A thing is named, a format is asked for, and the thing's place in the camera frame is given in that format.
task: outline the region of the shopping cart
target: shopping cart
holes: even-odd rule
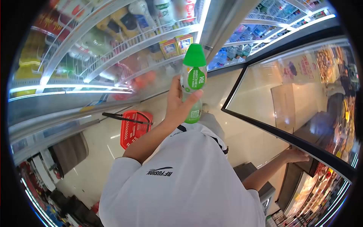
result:
[[[151,130],[152,114],[148,112],[128,110],[123,114],[102,113],[102,115],[122,120],[120,145],[124,149]]]

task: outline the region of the gray pants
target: gray pants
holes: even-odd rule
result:
[[[221,138],[222,141],[224,141],[224,131],[213,114],[202,113],[198,123],[209,128],[214,134]]]

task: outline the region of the poster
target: poster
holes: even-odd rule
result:
[[[302,53],[278,60],[282,83],[321,82],[317,59],[314,54]]]

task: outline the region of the green bottle cap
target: green bottle cap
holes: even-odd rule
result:
[[[185,54],[183,64],[191,67],[206,66],[207,62],[205,61],[202,45],[198,43],[192,43]]]

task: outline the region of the green label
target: green label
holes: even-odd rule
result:
[[[169,7],[169,3],[164,3],[160,5],[155,5],[157,9],[167,9]]]
[[[203,87],[205,82],[205,75],[198,67],[190,70],[188,75],[188,85],[193,90],[199,90]]]

